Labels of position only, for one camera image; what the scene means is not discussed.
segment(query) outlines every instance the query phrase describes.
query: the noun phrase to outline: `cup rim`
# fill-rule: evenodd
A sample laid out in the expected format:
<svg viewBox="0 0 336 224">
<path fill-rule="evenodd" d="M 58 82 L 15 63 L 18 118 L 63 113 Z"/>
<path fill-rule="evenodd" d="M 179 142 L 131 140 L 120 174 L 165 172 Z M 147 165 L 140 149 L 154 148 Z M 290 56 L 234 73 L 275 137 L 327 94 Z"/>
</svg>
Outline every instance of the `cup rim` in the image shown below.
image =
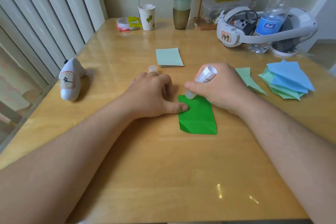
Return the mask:
<svg viewBox="0 0 336 224">
<path fill-rule="evenodd" d="M 138 6 L 138 9 L 139 9 L 139 10 L 144 10 L 144 11 L 155 9 L 155 5 L 150 5 L 150 4 L 145 4 L 145 5 L 139 5 L 139 6 Z"/>
</svg>

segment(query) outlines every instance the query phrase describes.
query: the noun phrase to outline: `blue folded paper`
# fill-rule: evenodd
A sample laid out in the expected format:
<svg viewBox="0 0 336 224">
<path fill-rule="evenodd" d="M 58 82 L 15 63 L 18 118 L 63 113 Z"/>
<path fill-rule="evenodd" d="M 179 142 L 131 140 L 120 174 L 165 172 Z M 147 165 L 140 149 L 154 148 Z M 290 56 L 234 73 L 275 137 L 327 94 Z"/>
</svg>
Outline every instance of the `blue folded paper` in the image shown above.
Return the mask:
<svg viewBox="0 0 336 224">
<path fill-rule="evenodd" d="M 282 60 L 279 63 L 267 64 L 267 67 L 271 72 L 275 73 L 272 84 L 302 93 L 308 93 L 308 90 L 315 91 L 309 78 L 300 69 L 297 62 Z"/>
</svg>

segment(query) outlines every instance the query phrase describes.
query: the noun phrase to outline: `hand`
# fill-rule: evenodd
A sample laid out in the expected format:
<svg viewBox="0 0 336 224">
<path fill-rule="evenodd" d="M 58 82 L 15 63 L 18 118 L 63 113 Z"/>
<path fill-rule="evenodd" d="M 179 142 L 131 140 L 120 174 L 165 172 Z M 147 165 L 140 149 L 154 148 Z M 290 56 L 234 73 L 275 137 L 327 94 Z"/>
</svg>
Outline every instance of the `hand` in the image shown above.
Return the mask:
<svg viewBox="0 0 336 224">
<path fill-rule="evenodd" d="M 216 68 L 216 76 L 207 83 L 186 82 L 185 87 L 192 93 L 205 97 L 213 105 L 237 113 L 246 103 L 257 96 L 246 86 L 237 71 L 228 63 L 203 65 L 196 77 L 212 65 Z"/>
<path fill-rule="evenodd" d="M 168 74 L 143 72 L 130 82 L 120 98 L 130 107 L 134 118 L 187 111 L 188 106 L 185 103 L 172 103 L 163 98 L 163 95 L 171 94 L 172 85 Z"/>
</svg>

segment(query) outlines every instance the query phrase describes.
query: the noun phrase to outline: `person's left hand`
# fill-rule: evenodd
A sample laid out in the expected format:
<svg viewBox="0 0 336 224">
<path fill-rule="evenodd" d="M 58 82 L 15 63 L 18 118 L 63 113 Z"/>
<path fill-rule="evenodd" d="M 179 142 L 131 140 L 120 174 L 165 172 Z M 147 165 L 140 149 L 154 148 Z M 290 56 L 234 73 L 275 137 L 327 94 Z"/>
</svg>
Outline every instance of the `person's left hand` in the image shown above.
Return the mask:
<svg viewBox="0 0 336 224">
<path fill-rule="evenodd" d="M 187 111 L 185 103 L 172 103 L 163 98 L 163 95 L 171 94 L 172 85 L 168 74 L 142 72 L 130 82 L 120 98 L 131 108 L 135 118 Z"/>
</svg>

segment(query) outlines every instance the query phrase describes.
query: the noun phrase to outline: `forearm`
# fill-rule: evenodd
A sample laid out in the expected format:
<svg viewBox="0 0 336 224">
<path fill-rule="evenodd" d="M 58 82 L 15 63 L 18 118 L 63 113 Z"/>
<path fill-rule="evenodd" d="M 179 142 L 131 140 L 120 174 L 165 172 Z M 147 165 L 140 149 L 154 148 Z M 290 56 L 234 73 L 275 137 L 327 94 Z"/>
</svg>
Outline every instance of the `forearm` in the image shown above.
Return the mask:
<svg viewBox="0 0 336 224">
<path fill-rule="evenodd" d="M 336 146 L 260 98 L 239 115 L 316 224 L 336 223 Z"/>
<path fill-rule="evenodd" d="M 0 171 L 1 223 L 64 223 L 132 121 L 117 99 Z"/>
</svg>

